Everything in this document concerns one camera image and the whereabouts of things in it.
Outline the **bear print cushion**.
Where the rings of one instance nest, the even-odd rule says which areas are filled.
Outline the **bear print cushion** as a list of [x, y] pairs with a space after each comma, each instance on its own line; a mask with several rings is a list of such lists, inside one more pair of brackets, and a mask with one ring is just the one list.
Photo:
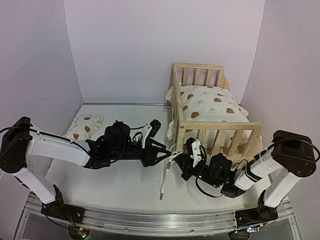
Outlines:
[[[248, 123], [248, 112], [237, 104], [233, 94], [224, 88], [217, 86], [179, 86], [180, 97], [178, 102], [182, 104], [183, 117], [188, 122], [210, 124], [213, 123]], [[211, 185], [214, 188], [222, 187], [221, 194], [231, 189], [230, 180], [235, 176], [231, 170], [232, 164], [240, 164], [239, 158], [242, 154], [237, 149], [230, 154], [230, 160], [226, 159], [223, 149], [228, 149], [237, 133], [235, 129], [209, 129], [204, 137], [200, 136], [200, 130], [188, 129], [183, 138], [199, 139], [202, 148], [210, 149], [211, 160], [207, 166], [207, 177], [205, 179], [196, 177], [196, 180]], [[174, 151], [168, 158], [165, 175], [169, 174], [171, 165], [175, 163], [174, 158], [182, 154], [182, 151]]]

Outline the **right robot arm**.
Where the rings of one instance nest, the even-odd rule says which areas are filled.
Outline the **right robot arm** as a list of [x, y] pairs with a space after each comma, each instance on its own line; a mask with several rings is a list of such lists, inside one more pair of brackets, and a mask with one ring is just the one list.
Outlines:
[[174, 161], [182, 171], [181, 177], [185, 181], [195, 177], [197, 189], [210, 198], [214, 195], [204, 191], [199, 181], [220, 189], [220, 196], [237, 198], [269, 174], [280, 170], [277, 179], [260, 194], [258, 206], [252, 209], [252, 218], [262, 222], [297, 182], [316, 171], [319, 159], [320, 151], [309, 137], [278, 130], [269, 147], [257, 153], [251, 161], [242, 160], [243, 167], [237, 165], [232, 169], [232, 161], [221, 153], [212, 156], [206, 164], [207, 152], [192, 137], [187, 140], [187, 153], [179, 154]]

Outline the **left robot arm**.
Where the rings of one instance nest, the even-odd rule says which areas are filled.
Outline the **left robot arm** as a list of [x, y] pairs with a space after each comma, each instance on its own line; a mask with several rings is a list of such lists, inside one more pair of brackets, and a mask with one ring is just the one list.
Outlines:
[[15, 176], [31, 190], [48, 211], [57, 219], [67, 214], [60, 189], [38, 175], [28, 156], [42, 156], [73, 163], [85, 169], [99, 170], [120, 160], [139, 160], [143, 167], [152, 167], [168, 158], [171, 152], [154, 140], [161, 123], [132, 128], [122, 121], [115, 121], [96, 140], [72, 140], [70, 138], [34, 129], [29, 117], [21, 117], [13, 126], [1, 129], [0, 168]]

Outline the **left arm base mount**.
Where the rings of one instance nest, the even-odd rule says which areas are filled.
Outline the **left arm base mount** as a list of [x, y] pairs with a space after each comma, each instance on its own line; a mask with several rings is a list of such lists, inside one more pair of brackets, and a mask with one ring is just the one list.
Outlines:
[[60, 189], [54, 184], [55, 197], [49, 203], [42, 203], [41, 213], [45, 216], [59, 220], [69, 221], [73, 224], [81, 224], [84, 218], [85, 209], [80, 206], [67, 204], [63, 200]]

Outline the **wooden pet bed frame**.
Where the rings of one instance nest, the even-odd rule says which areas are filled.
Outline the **wooden pet bed frame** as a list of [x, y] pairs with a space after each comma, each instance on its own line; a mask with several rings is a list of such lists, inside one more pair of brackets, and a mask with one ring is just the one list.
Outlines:
[[223, 66], [174, 62], [166, 100], [172, 114], [167, 137], [177, 151], [185, 149], [190, 137], [209, 156], [222, 153], [235, 163], [263, 149], [262, 125], [247, 119], [249, 113], [235, 100]]

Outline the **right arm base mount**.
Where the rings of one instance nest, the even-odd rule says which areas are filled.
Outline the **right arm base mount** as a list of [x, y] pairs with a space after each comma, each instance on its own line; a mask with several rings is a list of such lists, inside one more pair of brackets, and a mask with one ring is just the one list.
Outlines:
[[259, 201], [254, 208], [237, 210], [235, 212], [236, 229], [243, 229], [251, 226], [266, 224], [278, 219], [276, 207], [265, 205], [264, 201]]

